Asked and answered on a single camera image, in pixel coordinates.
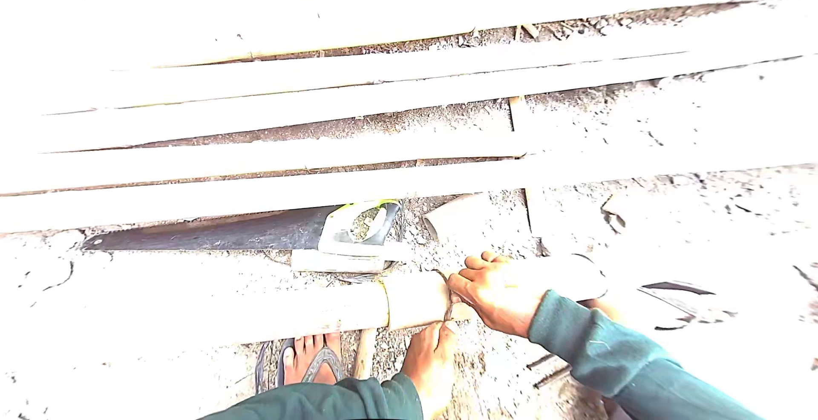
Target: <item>left hand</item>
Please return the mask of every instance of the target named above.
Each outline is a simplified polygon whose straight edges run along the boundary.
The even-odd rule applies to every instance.
[[[456,329],[454,321],[430,324],[412,336],[406,349],[401,373],[415,384],[426,420],[440,415],[452,400],[457,343],[453,329]]]

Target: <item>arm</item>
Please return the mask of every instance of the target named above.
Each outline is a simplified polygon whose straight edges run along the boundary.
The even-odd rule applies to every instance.
[[[554,291],[537,307],[528,338],[569,362],[579,383],[635,419],[760,418],[687,373],[648,337]]]
[[[453,300],[469,303],[489,328],[528,337],[571,363],[578,382],[613,398],[636,420],[759,418],[687,373],[648,337],[547,291],[536,272],[491,252],[465,264],[449,277]]]
[[[421,399],[403,373],[378,384],[377,379],[345,378],[334,385],[296,383],[266,391],[207,420],[406,418],[420,420]]]

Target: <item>wood chip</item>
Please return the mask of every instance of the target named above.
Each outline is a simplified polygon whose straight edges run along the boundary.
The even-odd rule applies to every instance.
[[[526,32],[528,32],[528,34],[529,34],[529,35],[531,35],[531,36],[532,36],[532,38],[534,38],[535,40],[537,39],[537,37],[539,37],[539,36],[540,36],[540,31],[539,31],[539,30],[537,30],[537,27],[534,27],[534,24],[523,24],[523,28],[524,28],[524,29],[525,29],[525,31],[526,31]]]

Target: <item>flip-flop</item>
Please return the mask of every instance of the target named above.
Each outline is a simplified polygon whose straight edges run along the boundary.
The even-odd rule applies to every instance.
[[[288,338],[284,341],[284,344],[281,346],[281,353],[278,354],[278,367],[276,368],[276,388],[284,386],[284,350],[287,348],[292,348],[293,352],[295,352],[295,339]],[[341,359],[338,357],[338,354],[335,354],[332,351],[332,348],[324,346],[321,350],[316,353],[315,358],[312,359],[312,362],[309,364],[307,368],[307,373],[304,373],[304,377],[301,379],[301,383],[311,383],[315,380],[315,375],[318,373],[318,369],[321,368],[321,365],[326,362],[330,365],[330,369],[332,369],[332,374],[335,375],[335,381],[340,382],[342,378],[342,370],[341,370]]]

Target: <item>dirt ground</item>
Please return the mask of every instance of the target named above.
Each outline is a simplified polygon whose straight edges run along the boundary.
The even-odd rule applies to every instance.
[[[791,4],[792,0],[775,0],[738,7],[674,8],[538,27],[541,38],[581,38],[623,31],[629,26],[683,25],[686,20],[722,12],[757,12],[763,19],[776,7]],[[434,50],[508,43],[513,38],[513,29],[498,29],[353,51]],[[728,152],[741,154],[743,147],[772,148],[788,140],[808,140],[809,132],[815,130],[809,108],[814,105],[814,76],[805,74],[814,74],[815,59],[779,60],[662,80],[553,92],[528,96],[527,102],[541,129],[541,153],[555,160],[561,154],[623,144],[651,153],[656,147],[723,143]],[[747,115],[761,111],[770,115]],[[499,99],[173,144],[511,129],[508,101]],[[665,345],[692,373],[762,416],[790,417],[783,413],[794,409],[801,417],[808,417],[814,411],[812,396],[818,389],[818,243],[814,231],[818,223],[818,170],[813,164],[641,176],[545,188],[543,194],[549,221],[541,243],[528,231],[522,190],[489,193],[493,210],[484,215],[481,233],[446,245],[435,242],[421,216],[455,196],[406,200],[406,242],[411,244],[413,256],[394,271],[454,271],[467,255],[487,249],[515,259],[546,253],[586,254],[610,278],[613,297],[632,296],[637,286],[652,282],[696,283],[716,292],[715,296],[674,296],[702,311],[696,319],[681,321],[686,314],[641,297],[637,305],[624,310],[628,324]],[[620,233],[611,224],[611,214],[603,210],[608,200],[618,204],[617,214],[625,223],[624,229],[618,226]],[[112,295],[127,294],[133,300],[150,300],[151,288],[169,294],[174,288],[243,294],[345,284],[341,280],[345,275],[291,271],[286,265],[286,251],[176,253],[161,257],[157,265],[155,261],[143,262],[154,257],[140,254],[77,250],[90,233],[93,231],[72,230],[0,237],[0,304],[4,309],[22,312],[55,300],[56,294],[79,297],[76,300],[80,303],[94,288],[105,288]],[[111,265],[117,268],[106,266],[113,260],[117,262]],[[155,270],[161,278],[156,283],[135,285],[134,277],[129,276],[131,271]],[[102,282],[107,275],[115,275],[111,278],[116,281]],[[247,312],[258,315],[263,327],[274,326],[276,315],[285,310]],[[383,381],[401,369],[410,335],[417,330],[379,330],[375,377]],[[342,335],[347,375],[352,372],[357,334]],[[14,330],[7,335],[14,338]],[[0,357],[0,414],[29,420],[112,414],[122,418],[196,418],[255,393],[261,342],[182,350],[158,345],[140,354],[104,358],[60,351],[63,341],[80,337],[56,335],[48,352]],[[274,377],[280,347],[281,342],[271,342],[262,360],[262,388],[269,387]],[[492,331],[481,322],[462,322],[453,401],[442,417],[606,418],[598,394],[570,377],[534,388],[538,380],[565,365],[555,359],[534,370],[526,369],[527,363],[545,353],[537,345]],[[782,410],[782,404],[788,410]]]

